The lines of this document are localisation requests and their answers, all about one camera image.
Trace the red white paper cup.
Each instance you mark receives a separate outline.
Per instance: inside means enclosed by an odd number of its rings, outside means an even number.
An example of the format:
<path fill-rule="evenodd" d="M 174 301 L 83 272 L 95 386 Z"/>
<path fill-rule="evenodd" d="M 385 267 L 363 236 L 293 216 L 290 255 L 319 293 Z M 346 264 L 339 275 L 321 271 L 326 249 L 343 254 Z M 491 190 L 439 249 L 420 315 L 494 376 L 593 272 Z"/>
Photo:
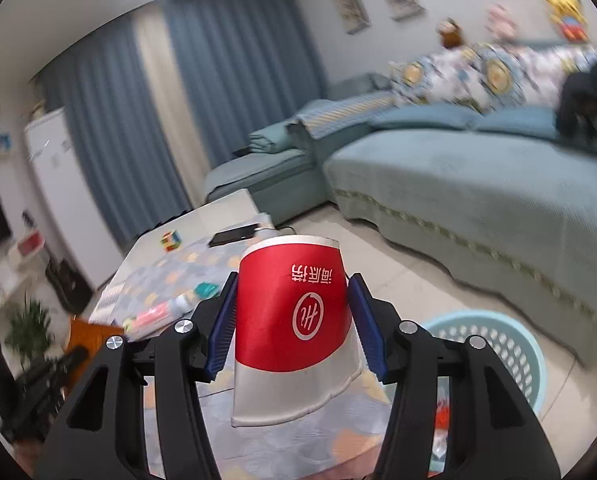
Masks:
<path fill-rule="evenodd" d="M 292 422 L 341 394 L 363 364 L 338 242 L 285 235 L 248 248 L 234 337 L 233 426 Z"/>

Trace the green potted plant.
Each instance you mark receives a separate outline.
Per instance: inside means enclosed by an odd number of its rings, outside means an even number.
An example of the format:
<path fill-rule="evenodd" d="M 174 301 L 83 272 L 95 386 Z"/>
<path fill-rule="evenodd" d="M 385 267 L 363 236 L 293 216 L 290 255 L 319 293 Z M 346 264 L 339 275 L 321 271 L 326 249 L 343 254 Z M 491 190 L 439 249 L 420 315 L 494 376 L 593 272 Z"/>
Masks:
<path fill-rule="evenodd" d="M 53 344 L 49 311 L 38 299 L 26 297 L 22 306 L 10 311 L 9 322 L 10 330 L 4 342 L 26 370 Z"/>

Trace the light blue plastic basket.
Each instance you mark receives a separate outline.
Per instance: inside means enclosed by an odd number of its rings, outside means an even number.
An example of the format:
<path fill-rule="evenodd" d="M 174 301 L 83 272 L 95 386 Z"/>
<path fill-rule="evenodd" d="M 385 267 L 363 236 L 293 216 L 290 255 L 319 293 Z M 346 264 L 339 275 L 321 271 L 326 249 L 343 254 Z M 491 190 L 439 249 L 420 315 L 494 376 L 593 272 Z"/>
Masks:
<path fill-rule="evenodd" d="M 521 322 L 501 313 L 475 310 L 447 314 L 425 322 L 423 326 L 428 333 L 441 339 L 464 342 L 475 335 L 485 339 L 533 411 L 539 414 L 547 390 L 545 356 L 536 338 Z M 428 471 L 430 477 L 443 472 L 446 466 L 450 390 L 447 376 L 437 379 L 435 431 Z"/>

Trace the scale pattern tablecloth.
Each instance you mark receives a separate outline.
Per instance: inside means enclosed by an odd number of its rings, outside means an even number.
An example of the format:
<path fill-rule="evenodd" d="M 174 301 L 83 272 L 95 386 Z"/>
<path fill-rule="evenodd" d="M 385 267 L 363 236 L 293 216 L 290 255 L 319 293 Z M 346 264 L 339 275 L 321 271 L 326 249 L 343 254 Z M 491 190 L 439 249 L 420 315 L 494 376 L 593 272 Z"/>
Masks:
<path fill-rule="evenodd" d="M 200 393 L 221 477 L 369 477 L 389 401 L 361 356 L 338 242 L 271 236 L 230 264 L 236 344 Z"/>

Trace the colourful puzzle cube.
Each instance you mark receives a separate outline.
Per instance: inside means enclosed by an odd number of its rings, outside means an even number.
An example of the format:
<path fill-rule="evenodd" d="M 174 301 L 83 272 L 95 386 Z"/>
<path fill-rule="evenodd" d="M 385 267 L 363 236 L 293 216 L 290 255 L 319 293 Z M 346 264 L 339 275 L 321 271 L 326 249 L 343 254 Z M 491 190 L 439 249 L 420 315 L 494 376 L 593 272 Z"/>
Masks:
<path fill-rule="evenodd" d="M 167 231 L 161 237 L 161 244 L 165 252 L 173 252 L 181 246 L 181 237 L 176 230 Z"/>

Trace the white refrigerator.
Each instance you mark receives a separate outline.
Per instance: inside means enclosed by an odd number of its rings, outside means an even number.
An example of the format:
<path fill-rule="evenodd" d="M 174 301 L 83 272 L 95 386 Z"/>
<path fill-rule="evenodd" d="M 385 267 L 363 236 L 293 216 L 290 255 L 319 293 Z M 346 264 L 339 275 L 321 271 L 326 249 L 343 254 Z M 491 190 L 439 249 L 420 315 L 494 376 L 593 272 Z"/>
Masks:
<path fill-rule="evenodd" d="M 89 285 L 98 289 L 117 271 L 123 255 L 80 168 L 62 108 L 24 129 L 29 160 L 67 251 Z"/>

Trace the cream sheer curtain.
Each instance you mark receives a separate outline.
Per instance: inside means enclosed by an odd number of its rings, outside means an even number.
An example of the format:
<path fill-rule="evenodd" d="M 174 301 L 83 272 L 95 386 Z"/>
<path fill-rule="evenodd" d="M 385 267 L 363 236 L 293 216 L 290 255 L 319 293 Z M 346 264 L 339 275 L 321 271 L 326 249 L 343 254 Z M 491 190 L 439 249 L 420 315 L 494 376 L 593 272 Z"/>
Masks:
<path fill-rule="evenodd" d="M 180 180 L 193 207 L 205 202 L 204 179 L 210 172 L 179 70 L 162 7 L 150 3 L 132 12 L 132 27 L 152 101 Z"/>

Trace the teal flat cushion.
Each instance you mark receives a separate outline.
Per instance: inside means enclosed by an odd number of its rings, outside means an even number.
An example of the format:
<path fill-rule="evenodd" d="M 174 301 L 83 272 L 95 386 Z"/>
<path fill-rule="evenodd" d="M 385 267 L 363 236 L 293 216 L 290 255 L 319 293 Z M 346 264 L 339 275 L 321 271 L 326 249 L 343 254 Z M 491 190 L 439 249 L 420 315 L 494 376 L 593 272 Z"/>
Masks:
<path fill-rule="evenodd" d="M 420 128 L 467 130 L 479 118 L 481 118 L 481 114 L 472 108 L 437 103 L 396 107 L 372 117 L 368 121 L 368 125 L 373 131 Z"/>
<path fill-rule="evenodd" d="M 555 115 L 548 107 L 522 106 L 495 110 L 481 116 L 472 129 L 477 132 L 556 141 Z"/>

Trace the folded teal blanket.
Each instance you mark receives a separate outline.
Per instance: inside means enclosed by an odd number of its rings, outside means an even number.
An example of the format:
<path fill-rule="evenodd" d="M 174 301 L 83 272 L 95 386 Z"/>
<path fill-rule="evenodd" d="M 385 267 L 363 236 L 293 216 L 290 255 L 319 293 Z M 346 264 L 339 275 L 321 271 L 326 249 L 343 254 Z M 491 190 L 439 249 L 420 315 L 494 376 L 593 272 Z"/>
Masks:
<path fill-rule="evenodd" d="M 252 153 L 278 154 L 296 148 L 296 143 L 288 131 L 286 122 L 278 122 L 256 130 L 248 136 Z"/>

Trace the black jacket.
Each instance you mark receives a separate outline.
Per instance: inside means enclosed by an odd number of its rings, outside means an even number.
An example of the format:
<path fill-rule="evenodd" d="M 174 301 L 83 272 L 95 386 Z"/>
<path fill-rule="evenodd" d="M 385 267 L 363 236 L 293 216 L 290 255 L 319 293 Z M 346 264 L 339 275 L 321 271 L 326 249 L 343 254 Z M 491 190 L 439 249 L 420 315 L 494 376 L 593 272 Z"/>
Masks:
<path fill-rule="evenodd" d="M 589 139 L 597 136 L 597 64 L 587 72 L 570 73 L 563 82 L 555 128 L 570 138 L 579 129 L 579 120 L 586 125 Z"/>

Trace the floral long pillow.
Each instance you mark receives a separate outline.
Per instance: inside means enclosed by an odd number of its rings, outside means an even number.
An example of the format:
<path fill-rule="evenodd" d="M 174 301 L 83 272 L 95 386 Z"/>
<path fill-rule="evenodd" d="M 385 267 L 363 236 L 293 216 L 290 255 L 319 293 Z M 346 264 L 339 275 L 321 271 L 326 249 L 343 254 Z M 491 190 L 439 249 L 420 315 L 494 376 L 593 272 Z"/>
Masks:
<path fill-rule="evenodd" d="M 565 79 L 595 64 L 594 44 L 471 44 L 391 63 L 391 88 L 399 106 L 449 103 L 481 114 L 522 106 L 555 110 Z"/>

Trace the brown monkey plush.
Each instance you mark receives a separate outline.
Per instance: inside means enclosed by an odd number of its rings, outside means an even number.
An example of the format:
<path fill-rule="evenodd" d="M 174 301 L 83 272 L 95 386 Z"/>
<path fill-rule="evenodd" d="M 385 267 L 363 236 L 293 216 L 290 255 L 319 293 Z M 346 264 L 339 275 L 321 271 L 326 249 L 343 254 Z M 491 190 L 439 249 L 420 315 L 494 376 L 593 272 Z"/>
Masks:
<path fill-rule="evenodd" d="M 436 30 L 444 49 L 451 50 L 463 46 L 462 28 L 452 18 L 441 21 Z"/>

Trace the pink pig plush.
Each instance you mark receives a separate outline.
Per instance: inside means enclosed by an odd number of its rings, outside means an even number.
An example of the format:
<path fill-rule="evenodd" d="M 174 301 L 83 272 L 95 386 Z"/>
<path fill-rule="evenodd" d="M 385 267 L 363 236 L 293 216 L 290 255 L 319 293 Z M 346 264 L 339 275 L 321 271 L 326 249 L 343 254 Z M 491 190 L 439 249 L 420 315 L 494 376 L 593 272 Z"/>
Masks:
<path fill-rule="evenodd" d="M 497 42 L 514 42 L 517 38 L 517 24 L 505 6 L 499 3 L 489 6 L 487 29 Z"/>

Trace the yellow pikachu plush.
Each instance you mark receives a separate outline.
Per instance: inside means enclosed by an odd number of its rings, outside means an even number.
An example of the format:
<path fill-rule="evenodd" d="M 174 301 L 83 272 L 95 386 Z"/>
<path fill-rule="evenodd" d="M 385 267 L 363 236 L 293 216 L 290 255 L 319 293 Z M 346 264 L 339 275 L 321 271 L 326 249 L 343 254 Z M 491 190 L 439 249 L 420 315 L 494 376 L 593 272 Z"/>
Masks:
<path fill-rule="evenodd" d="M 545 0 L 550 9 L 550 18 L 562 36 L 572 44 L 589 41 L 587 20 L 583 15 L 580 0 Z"/>

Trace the plant sketch picture frame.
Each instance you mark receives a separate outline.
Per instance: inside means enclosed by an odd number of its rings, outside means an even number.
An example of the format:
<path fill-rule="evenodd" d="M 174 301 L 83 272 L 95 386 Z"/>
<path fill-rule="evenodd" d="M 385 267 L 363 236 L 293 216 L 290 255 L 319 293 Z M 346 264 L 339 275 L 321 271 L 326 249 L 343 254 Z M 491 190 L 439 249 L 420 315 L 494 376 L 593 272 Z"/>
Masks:
<path fill-rule="evenodd" d="M 370 26 L 367 11 L 361 0 L 334 0 L 347 35 L 355 35 Z"/>

